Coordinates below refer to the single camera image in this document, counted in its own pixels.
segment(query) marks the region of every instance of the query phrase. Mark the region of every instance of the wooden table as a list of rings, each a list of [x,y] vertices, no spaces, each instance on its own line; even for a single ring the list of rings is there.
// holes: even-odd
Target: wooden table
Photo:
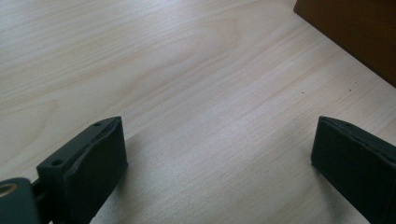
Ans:
[[[0,179],[122,116],[92,223],[367,223],[310,152],[320,115],[396,145],[396,90],[294,4],[1,1]]]

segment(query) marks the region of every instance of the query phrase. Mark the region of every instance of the dark wooden board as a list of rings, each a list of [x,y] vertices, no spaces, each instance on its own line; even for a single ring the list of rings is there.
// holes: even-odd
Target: dark wooden board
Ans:
[[[395,0],[297,0],[294,11],[396,87]]]

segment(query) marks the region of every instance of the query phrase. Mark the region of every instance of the small hole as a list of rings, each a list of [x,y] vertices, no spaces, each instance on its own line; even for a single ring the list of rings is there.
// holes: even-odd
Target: small hole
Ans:
[[[56,161],[53,161],[52,163],[51,163],[51,165],[53,165],[53,166],[57,166],[57,165],[60,165],[60,164],[62,164],[62,160],[56,160]]]
[[[14,183],[4,184],[0,186],[0,198],[12,193],[15,189],[17,189],[17,187],[18,185]]]

